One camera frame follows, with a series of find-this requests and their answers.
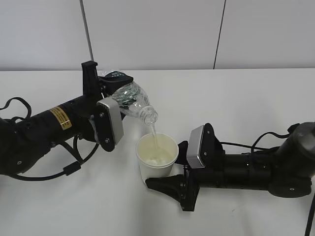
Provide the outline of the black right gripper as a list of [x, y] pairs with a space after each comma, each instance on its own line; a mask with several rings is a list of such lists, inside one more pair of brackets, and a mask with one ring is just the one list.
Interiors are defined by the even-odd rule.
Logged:
[[170, 177], [151, 177], [145, 180], [146, 186], [179, 201], [182, 211], [194, 211], [199, 193], [199, 184], [193, 178], [193, 172], [187, 161], [188, 141], [178, 144], [176, 164], [184, 165], [183, 175]]

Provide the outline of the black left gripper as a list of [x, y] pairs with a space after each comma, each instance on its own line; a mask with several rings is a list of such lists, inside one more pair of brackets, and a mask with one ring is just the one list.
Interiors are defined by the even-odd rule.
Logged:
[[113, 71], [105, 76], [98, 76], [97, 62], [87, 61], [81, 64], [83, 72], [83, 102], [84, 108], [105, 108], [104, 95], [112, 95], [121, 87], [133, 82], [133, 77]]

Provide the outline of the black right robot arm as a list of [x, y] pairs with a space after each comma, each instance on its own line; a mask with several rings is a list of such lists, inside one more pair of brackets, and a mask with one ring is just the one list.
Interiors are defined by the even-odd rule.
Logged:
[[179, 144], [176, 162], [183, 173], [150, 177], [145, 184], [178, 201], [183, 211], [194, 211], [200, 188], [261, 190], [282, 198], [309, 195], [315, 175], [315, 124], [292, 125], [283, 138], [278, 147], [251, 145], [250, 152], [227, 154], [206, 123]]

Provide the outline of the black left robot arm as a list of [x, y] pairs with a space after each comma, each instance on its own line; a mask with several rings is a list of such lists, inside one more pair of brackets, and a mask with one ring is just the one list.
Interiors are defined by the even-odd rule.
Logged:
[[[83, 93], [37, 115], [28, 110], [25, 117], [0, 121], [0, 173], [23, 181], [50, 180], [70, 175], [81, 168], [87, 159], [79, 154], [77, 142], [84, 139], [111, 152], [124, 134], [124, 115], [112, 95], [133, 78], [114, 71], [98, 76], [97, 63], [82, 64]], [[60, 173], [47, 177], [26, 177], [34, 164], [56, 146], [64, 147], [74, 158], [74, 163]]]

